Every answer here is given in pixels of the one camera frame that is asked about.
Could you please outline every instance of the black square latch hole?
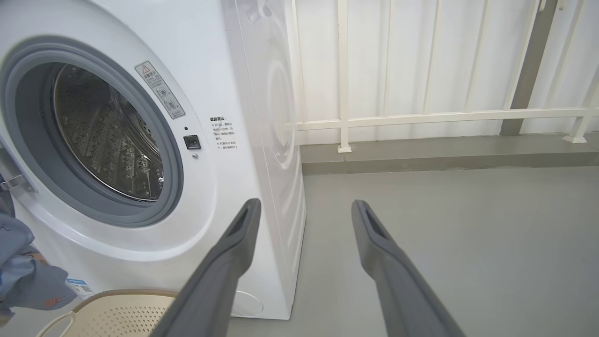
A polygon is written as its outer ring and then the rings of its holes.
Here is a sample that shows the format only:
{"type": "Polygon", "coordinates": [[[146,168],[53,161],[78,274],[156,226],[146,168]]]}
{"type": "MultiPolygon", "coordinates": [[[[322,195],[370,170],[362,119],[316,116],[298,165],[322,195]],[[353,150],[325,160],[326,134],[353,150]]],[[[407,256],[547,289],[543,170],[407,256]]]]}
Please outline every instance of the black square latch hole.
{"type": "Polygon", "coordinates": [[[199,145],[198,136],[183,136],[183,140],[185,140],[185,146],[187,146],[188,150],[197,150],[202,147],[199,145]]]}

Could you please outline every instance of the concrete ledge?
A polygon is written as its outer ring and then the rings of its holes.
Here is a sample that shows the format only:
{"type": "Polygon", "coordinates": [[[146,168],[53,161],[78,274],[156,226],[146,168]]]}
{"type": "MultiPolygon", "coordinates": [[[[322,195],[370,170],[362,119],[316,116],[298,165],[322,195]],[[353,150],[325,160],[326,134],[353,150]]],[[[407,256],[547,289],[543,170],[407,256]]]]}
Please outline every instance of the concrete ledge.
{"type": "Polygon", "coordinates": [[[384,140],[352,143],[352,152],[337,145],[301,146],[304,174],[399,171],[480,170],[503,167],[599,166],[599,133],[587,143],[569,143],[563,134],[477,136],[384,140]]]}

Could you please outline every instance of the gray rubber gasket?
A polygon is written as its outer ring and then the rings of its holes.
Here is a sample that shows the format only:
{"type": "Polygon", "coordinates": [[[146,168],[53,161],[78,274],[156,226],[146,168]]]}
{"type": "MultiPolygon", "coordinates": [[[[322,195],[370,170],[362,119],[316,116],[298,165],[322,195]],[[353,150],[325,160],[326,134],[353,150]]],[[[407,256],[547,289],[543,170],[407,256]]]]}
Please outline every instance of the gray rubber gasket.
{"type": "Polygon", "coordinates": [[[175,208],[183,189],[175,137],[158,106],[128,72],[101,52],[58,37],[29,40],[5,60],[0,69],[0,104],[8,132],[25,164],[52,193],[84,215],[121,227],[153,224],[175,208]],[[49,127],[47,79],[56,64],[94,73],[118,90],[152,127],[165,178],[155,202],[133,200],[108,189],[77,162],[57,138],[57,130],[49,127]]]}

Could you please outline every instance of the glossy painted floor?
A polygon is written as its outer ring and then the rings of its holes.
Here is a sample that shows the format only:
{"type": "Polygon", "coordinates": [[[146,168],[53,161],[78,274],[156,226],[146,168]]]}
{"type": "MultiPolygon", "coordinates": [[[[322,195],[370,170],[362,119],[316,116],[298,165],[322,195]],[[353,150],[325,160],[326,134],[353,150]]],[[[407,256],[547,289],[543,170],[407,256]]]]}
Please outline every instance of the glossy painted floor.
{"type": "Polygon", "coordinates": [[[599,167],[306,176],[305,190],[292,318],[233,318],[229,337],[386,336],[350,223],[357,198],[467,336],[599,331],[599,167]]]}

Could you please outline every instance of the washing machine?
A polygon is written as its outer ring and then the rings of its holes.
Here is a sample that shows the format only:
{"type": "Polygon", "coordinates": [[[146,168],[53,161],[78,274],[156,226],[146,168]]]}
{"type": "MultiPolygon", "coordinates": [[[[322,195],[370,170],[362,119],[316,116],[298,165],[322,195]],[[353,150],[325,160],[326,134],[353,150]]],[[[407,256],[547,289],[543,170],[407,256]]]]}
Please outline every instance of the washing machine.
{"type": "Polygon", "coordinates": [[[232,314],[288,319],[305,223],[285,4],[0,2],[0,171],[82,297],[178,290],[262,201],[232,314]]]}

